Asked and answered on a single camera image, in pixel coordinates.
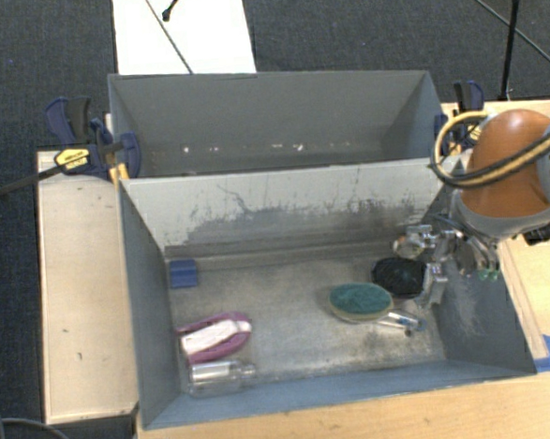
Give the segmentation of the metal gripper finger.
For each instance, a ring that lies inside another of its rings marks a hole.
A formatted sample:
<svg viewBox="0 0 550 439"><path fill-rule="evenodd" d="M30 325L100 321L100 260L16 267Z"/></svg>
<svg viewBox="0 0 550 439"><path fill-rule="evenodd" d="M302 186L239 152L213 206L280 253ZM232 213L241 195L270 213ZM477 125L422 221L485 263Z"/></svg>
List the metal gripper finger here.
<svg viewBox="0 0 550 439"><path fill-rule="evenodd" d="M418 298L419 306L426 309L432 305L440 305L448 281L441 263L428 263L423 278L423 291Z"/></svg>
<svg viewBox="0 0 550 439"><path fill-rule="evenodd" d="M397 256L412 259L434 248L433 228L428 224L411 225L406 227L405 233L394 241L393 252Z"/></svg>

